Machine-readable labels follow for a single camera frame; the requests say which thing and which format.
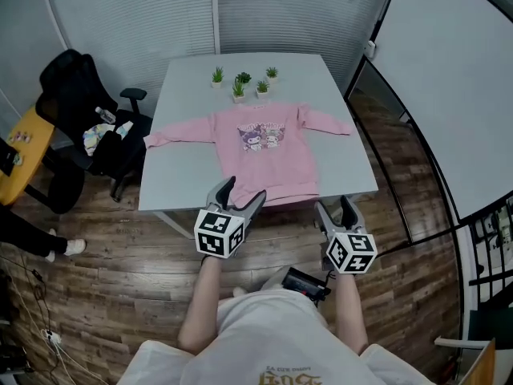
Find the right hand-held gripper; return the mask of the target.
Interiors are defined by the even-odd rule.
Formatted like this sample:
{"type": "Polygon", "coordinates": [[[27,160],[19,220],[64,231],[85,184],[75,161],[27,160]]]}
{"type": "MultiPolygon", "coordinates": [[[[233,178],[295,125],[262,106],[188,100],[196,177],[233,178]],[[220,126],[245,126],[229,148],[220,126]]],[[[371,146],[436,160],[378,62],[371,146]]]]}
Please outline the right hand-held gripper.
{"type": "Polygon", "coordinates": [[[341,196],[341,226],[334,228],[329,211],[321,201],[314,205],[318,228],[325,231],[326,243],[321,245],[323,270],[339,274],[365,274],[378,255],[374,236],[363,227],[363,216],[354,202],[341,196]]]}

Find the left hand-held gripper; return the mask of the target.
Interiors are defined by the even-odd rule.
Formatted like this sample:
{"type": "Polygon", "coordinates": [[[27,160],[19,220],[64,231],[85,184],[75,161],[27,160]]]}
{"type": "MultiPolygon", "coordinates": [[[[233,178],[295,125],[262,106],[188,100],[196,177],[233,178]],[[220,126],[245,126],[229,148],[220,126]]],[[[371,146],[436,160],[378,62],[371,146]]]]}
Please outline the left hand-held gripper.
{"type": "Polygon", "coordinates": [[[227,259],[236,254],[247,237],[247,228],[266,201],[267,192],[258,192],[244,207],[228,207],[236,178],[222,180],[207,195],[194,226],[196,251],[207,256],[227,259]]]}

